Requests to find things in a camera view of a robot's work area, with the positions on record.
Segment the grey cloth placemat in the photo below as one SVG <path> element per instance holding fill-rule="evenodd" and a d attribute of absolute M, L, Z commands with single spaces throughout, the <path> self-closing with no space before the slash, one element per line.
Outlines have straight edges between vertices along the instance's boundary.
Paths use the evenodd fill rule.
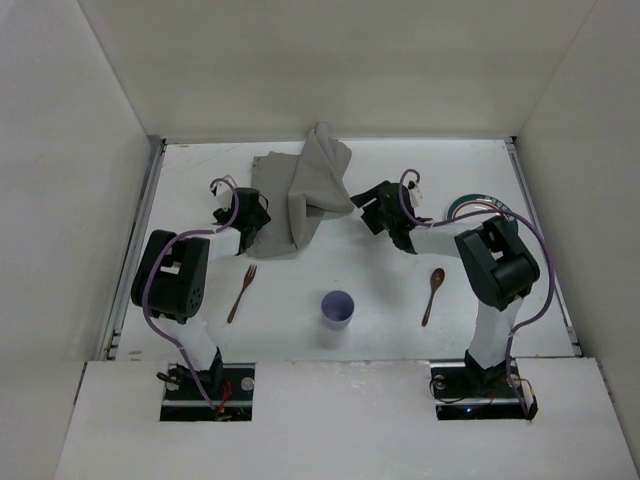
<path fill-rule="evenodd" d="M 251 187 L 266 197 L 271 220 L 248 255 L 268 259 L 297 253 L 310 244 L 325 214 L 350 214 L 354 205 L 343 177 L 351 158 L 351 149 L 323 122 L 309 131 L 300 153 L 256 156 Z"/>

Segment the white plate green rim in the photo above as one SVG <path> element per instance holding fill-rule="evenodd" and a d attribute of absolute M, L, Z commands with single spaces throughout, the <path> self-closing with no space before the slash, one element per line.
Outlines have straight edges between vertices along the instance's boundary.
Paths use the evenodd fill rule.
<path fill-rule="evenodd" d="M 456 198 L 446 209 L 444 219 L 451 220 L 478 211 L 488 211 L 488 214 L 465 218 L 455 222 L 455 225 L 464 226 L 464 230 L 467 230 L 479 227 L 492 217 L 503 217 L 509 221 L 509 226 L 515 232 L 518 232 L 518 220 L 511 215 L 507 215 L 507 212 L 511 211 L 509 206 L 496 197 L 487 194 L 471 193 Z"/>

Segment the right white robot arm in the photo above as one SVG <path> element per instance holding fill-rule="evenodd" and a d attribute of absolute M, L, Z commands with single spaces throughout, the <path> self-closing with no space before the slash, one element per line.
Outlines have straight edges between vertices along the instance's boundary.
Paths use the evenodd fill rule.
<path fill-rule="evenodd" d="M 475 330 L 464 356 L 466 383 L 481 390 L 499 380 L 515 385 L 511 348 L 524 325 L 516 317 L 540 279 L 540 267 L 519 236 L 536 228 L 525 218 L 496 207 L 436 221 L 415 214 L 410 194 L 417 186 L 383 181 L 354 195 L 371 233 L 386 232 L 394 246 L 412 255 L 442 255 L 461 261 L 477 301 Z"/>

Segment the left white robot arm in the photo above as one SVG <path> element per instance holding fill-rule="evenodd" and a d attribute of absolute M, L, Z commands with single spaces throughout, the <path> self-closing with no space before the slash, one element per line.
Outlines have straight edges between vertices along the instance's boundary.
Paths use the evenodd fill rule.
<path fill-rule="evenodd" d="M 209 262 L 246 252 L 270 221 L 269 201 L 259 190 L 238 187 L 230 206 L 214 211 L 211 229 L 176 233 L 152 231 L 131 287 L 131 300 L 147 325 L 171 343 L 181 362 L 160 378 L 181 392 L 205 393 L 211 399 L 223 389 L 220 349 L 198 317 L 205 294 Z"/>

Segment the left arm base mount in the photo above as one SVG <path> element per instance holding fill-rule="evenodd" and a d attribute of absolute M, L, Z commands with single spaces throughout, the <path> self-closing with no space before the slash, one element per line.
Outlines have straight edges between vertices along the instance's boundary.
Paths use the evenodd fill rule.
<path fill-rule="evenodd" d="M 207 401 L 187 367 L 170 364 L 156 373 L 164 384 L 161 422 L 248 422 L 252 420 L 256 367 L 225 363 L 198 373 Z"/>

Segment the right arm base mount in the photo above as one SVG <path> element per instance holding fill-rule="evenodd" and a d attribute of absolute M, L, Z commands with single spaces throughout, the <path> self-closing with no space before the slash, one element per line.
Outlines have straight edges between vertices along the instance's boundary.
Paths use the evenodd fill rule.
<path fill-rule="evenodd" d="M 511 377 L 515 393 L 503 372 L 482 382 L 463 362 L 431 363 L 430 373 L 428 387 L 439 421 L 531 421 L 538 413 L 536 395 L 526 379 Z"/>

